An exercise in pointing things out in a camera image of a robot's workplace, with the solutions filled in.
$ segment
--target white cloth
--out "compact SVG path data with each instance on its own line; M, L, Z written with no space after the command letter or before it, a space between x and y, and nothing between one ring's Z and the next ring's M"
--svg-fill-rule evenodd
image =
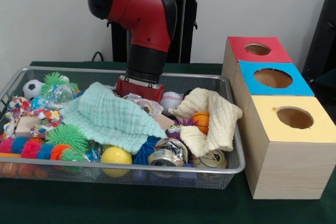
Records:
M243 111L217 92L196 88L185 97L176 110L168 111L180 121L188 120L199 111L207 111L210 114L207 136L195 126L181 128L181 140L196 157L204 156L215 149L227 152L233 150L236 122L242 118Z

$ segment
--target wooden block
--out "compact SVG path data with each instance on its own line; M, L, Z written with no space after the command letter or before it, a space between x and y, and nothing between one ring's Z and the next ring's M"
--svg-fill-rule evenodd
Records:
M242 135L251 94L314 96L292 63L239 61L236 68L233 94L243 111L243 117L238 121Z
M319 199L336 164L336 126L315 97L252 95L243 146L253 199Z
M154 120L160 125L161 129L166 131L171 125L174 125L175 122L165 115L156 115L153 117Z
M240 60L251 62L292 62L276 37L228 37L222 76L234 87L236 65Z
M16 136L30 137L30 129L40 124L41 124L41 119L39 118L35 118L31 116L22 116L17 125L15 134Z

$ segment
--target green spiky ball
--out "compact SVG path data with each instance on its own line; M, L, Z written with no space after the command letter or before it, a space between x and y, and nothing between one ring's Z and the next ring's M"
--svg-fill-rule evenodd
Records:
M47 143L50 144L68 144L76 152L85 153L88 147L88 141L79 127L73 124L61 124L51 131L46 136Z
M53 90L55 85L68 85L72 90L78 90L76 83L69 82L69 79L62 76L59 72L52 72L44 77L44 85L41 88L41 95L46 96L48 92Z
M62 161L87 162L83 154L77 153L71 149L65 149L60 157ZM81 170L80 166L63 166L64 170L72 173L78 173Z

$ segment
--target metal basket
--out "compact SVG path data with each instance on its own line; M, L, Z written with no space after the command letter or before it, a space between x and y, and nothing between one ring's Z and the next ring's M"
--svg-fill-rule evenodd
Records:
M5 104L10 101L12 95L23 95L22 88L27 81L33 79L43 81L44 76L52 71L58 71L66 75L71 82L78 83L81 90L87 89L96 81L114 86L119 75L124 73L123 71L113 70L47 67L21 69L11 78L0 93L0 99L2 100L0 106L2 111L0 118L1 130L6 123L4 114L7 108ZM220 76L165 73L160 78L160 83L165 85L166 90L182 94L197 87L213 90L217 91L228 101L233 101L228 82ZM0 157L0 165L8 167L9 163L13 163L11 165L14 166L27 164L26 167L31 167L32 170L33 167L36 168L38 166L49 173L48 177L43 176L43 174L33 174L32 176L28 174L29 177L25 178L29 179L224 189L234 174L241 172L245 168L245 158L238 127L235 129L234 150L226 152L225 157L228 162L226 169L80 163L7 157ZM122 173L125 169L129 171L124 176L112 178L107 176L103 169L113 170L114 173Z

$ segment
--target white wall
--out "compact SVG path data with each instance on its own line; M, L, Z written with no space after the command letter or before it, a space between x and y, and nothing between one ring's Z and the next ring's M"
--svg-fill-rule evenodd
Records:
M192 62L223 61L227 36L277 36L301 68L323 0L198 0ZM87 0L0 0L0 88L33 60L111 60L110 30Z

